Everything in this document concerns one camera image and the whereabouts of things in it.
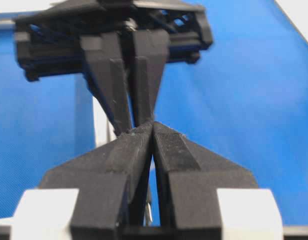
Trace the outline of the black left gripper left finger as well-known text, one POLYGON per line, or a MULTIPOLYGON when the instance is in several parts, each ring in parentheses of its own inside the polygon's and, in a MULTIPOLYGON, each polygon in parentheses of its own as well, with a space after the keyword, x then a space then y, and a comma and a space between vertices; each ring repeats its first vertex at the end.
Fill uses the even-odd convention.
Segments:
POLYGON ((48 170, 41 189, 79 190, 70 222, 75 240, 117 240, 125 226, 142 226, 152 159, 147 122, 101 147, 48 170))

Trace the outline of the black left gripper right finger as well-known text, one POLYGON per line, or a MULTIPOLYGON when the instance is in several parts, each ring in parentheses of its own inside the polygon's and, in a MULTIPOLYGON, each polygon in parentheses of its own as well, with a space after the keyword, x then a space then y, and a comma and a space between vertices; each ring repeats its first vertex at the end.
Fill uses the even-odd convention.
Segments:
POLYGON ((161 226, 175 240, 221 239, 217 189, 256 189, 253 174, 162 123, 152 140, 161 226))

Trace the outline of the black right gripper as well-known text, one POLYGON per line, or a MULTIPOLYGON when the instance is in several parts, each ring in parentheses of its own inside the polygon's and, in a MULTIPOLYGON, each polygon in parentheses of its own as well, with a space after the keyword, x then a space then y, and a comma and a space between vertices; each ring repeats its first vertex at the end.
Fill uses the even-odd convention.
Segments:
POLYGON ((118 34, 128 46, 132 31, 166 31, 170 63, 194 63, 213 43, 205 7, 182 0, 66 0, 13 21, 16 59, 27 80, 83 69, 115 134, 132 128, 118 34))

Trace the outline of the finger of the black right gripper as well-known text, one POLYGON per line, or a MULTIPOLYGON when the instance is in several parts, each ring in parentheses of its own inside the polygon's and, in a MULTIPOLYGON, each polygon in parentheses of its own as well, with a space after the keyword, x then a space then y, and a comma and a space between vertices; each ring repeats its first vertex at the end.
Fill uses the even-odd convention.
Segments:
POLYGON ((151 121, 169 56, 169 34, 165 30, 140 30, 132 34, 130 96, 136 126, 151 121))

